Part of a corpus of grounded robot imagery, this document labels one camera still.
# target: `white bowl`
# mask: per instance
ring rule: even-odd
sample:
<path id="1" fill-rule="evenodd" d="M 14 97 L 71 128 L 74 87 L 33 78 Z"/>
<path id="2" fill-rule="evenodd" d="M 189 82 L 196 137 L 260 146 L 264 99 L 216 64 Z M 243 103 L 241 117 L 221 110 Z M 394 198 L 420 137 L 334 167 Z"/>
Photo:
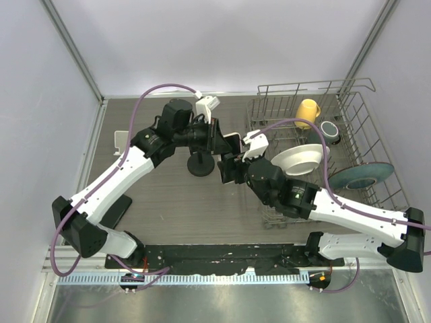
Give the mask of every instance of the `white bowl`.
<path id="1" fill-rule="evenodd" d="M 279 166 L 287 175 L 299 176 L 318 168 L 322 157 L 322 145 L 311 143 L 282 151 L 271 160 L 271 163 Z"/>

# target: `yellow mug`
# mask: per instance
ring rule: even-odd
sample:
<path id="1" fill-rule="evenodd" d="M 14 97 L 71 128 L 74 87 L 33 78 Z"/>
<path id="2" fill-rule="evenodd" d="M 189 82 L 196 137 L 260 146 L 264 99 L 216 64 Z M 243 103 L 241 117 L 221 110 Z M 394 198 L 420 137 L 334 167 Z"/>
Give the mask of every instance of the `yellow mug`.
<path id="1" fill-rule="evenodd" d="M 308 120 L 312 123 L 316 121 L 316 118 L 321 113 L 320 106 L 316 103 L 316 101 L 311 99 L 305 99 L 299 105 L 298 111 L 296 112 L 296 118 L 301 118 Z M 305 122 L 295 122 L 295 125 L 301 129 L 309 129 L 311 128 Z"/>

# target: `metal wire rack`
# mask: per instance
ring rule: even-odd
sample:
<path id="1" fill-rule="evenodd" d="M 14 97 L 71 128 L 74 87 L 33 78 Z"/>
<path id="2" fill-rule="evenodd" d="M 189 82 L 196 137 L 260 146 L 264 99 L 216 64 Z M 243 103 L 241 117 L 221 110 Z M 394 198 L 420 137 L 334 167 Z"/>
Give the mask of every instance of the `metal wire rack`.
<path id="1" fill-rule="evenodd" d="M 294 118 L 301 101 L 313 99 L 321 107 L 316 124 L 331 121 L 337 125 L 341 135 L 339 144 L 330 146 L 330 176 L 363 163 L 391 163 L 380 139 L 376 121 L 371 117 L 362 96 L 362 92 L 375 91 L 373 82 L 368 78 L 260 85 L 257 98 L 247 104 L 246 126 L 251 131 L 263 129 L 285 118 Z M 267 133 L 269 147 L 265 157 L 271 160 L 281 151 L 305 144 L 309 131 L 311 130 L 299 129 L 294 124 L 271 129 Z M 324 186 L 322 167 L 323 165 L 297 178 Z M 339 190 L 335 193 L 379 208 L 402 210 L 408 206 L 396 171 L 384 182 L 367 189 Z M 264 205 L 259 209 L 263 224 L 268 229 L 305 221 L 288 219 Z"/>

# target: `gray floor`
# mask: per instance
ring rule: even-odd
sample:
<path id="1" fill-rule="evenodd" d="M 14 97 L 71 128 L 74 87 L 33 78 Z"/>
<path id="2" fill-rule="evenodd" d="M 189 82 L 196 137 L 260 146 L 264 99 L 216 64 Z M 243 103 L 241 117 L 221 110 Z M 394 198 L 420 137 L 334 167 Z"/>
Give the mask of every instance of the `gray floor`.
<path id="1" fill-rule="evenodd" d="M 223 133 L 245 132 L 245 106 L 251 97 L 221 97 L 213 111 Z M 135 121 L 135 133 L 153 123 L 167 98 L 146 99 Z M 98 141 L 90 181 L 116 157 L 114 131 L 127 130 L 135 100 L 110 100 Z M 285 229 L 265 229 L 258 200 L 245 186 L 223 185 L 217 169 L 205 178 L 187 171 L 189 151 L 177 149 L 151 174 L 138 181 L 127 194 L 133 204 L 117 229 L 135 234 L 146 244 L 233 244 L 305 242 L 308 233 L 349 232 L 330 223 L 296 223 Z"/>
<path id="2" fill-rule="evenodd" d="M 333 273 L 340 288 L 353 271 Z M 59 286 L 52 323 L 402 323 L 408 322 L 392 271 L 362 271 L 343 293 L 320 294 L 304 285 L 160 286 L 125 295 L 118 286 Z M 78 305 L 92 306 L 90 309 Z"/>

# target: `mug handle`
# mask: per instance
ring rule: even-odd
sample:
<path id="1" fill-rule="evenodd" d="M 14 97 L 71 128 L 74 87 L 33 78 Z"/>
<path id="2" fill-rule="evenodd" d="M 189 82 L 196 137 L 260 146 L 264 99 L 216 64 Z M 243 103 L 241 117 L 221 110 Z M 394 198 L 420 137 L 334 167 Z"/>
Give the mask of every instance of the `mug handle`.
<path id="1" fill-rule="evenodd" d="M 317 118 L 321 114 L 321 107 L 318 104 L 316 104 L 316 107 L 317 107 L 317 113 L 316 113 L 316 118 Z"/>

